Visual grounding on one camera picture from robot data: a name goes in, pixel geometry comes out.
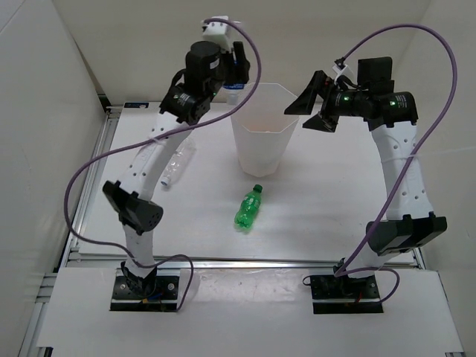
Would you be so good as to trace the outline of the clear bottle with blue label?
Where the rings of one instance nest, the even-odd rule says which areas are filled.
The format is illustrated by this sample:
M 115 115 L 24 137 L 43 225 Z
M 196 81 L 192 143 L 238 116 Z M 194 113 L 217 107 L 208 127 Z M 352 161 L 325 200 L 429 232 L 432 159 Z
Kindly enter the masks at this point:
M 225 81 L 222 85 L 222 90 L 226 96 L 226 103 L 230 106 L 238 104 L 239 94 L 245 87 L 245 81 L 240 76 L 232 74 L 225 75 Z

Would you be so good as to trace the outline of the clear unlabelled plastic bottle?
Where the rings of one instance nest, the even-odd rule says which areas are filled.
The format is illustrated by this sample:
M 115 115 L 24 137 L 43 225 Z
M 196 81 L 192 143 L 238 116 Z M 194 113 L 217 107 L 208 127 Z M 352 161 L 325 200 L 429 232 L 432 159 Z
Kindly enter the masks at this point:
M 196 143 L 192 138 L 186 138 L 174 152 L 160 179 L 162 187 L 170 188 L 182 177 L 188 164 L 196 153 Z

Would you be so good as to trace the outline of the green plastic soda bottle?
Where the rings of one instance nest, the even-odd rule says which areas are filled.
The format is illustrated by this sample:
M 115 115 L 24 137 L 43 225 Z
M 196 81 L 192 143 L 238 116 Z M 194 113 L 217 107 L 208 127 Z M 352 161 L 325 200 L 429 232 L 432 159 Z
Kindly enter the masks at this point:
M 234 224 L 238 229 L 249 230 L 259 213 L 262 201 L 263 187 L 254 185 L 253 189 L 244 196 L 239 210 L 234 217 Z

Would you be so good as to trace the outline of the orange plastic juice bottle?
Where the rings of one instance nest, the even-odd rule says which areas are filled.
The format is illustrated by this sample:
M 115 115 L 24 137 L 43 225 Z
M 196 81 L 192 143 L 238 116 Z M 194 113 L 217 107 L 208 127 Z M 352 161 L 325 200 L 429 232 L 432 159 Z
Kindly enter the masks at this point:
M 282 120 L 266 120 L 265 118 L 257 118 L 252 120 L 247 129 L 250 132 L 282 132 L 287 127 L 285 121 Z

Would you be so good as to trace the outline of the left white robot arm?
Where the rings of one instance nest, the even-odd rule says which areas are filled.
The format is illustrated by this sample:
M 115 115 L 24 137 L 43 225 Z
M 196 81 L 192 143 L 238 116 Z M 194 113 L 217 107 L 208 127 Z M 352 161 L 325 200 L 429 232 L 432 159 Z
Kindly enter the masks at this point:
M 241 42 L 234 42 L 229 51 L 209 41 L 192 44 L 185 67 L 174 76 L 151 131 L 152 135 L 165 137 L 140 148 L 120 178 L 103 186 L 123 226 L 129 251 L 120 268 L 127 286 L 140 298 L 153 295 L 156 287 L 152 232 L 164 211 L 152 201 L 155 187 L 173 154 L 190 134 L 189 127 L 209 111 L 221 87 L 246 84 L 249 69 Z M 171 130 L 177 133 L 169 136 Z

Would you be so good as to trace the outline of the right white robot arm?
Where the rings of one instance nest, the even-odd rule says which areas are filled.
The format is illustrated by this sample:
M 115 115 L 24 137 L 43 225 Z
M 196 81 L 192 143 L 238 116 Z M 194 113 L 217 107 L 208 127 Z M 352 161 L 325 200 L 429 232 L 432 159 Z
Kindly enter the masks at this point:
M 447 229 L 426 193 L 417 151 L 417 105 L 408 91 L 394 90 L 391 72 L 358 76 L 353 84 L 340 71 L 331 78 L 316 71 L 287 115 L 310 115 L 317 98 L 319 112 L 303 128 L 334 132 L 343 117 L 359 117 L 367 124 L 379 152 L 387 199 L 374 221 L 366 227 L 364 239 L 335 271 L 334 288 L 349 298 L 361 288 L 360 277 L 381 269 L 391 258 L 420 247 Z

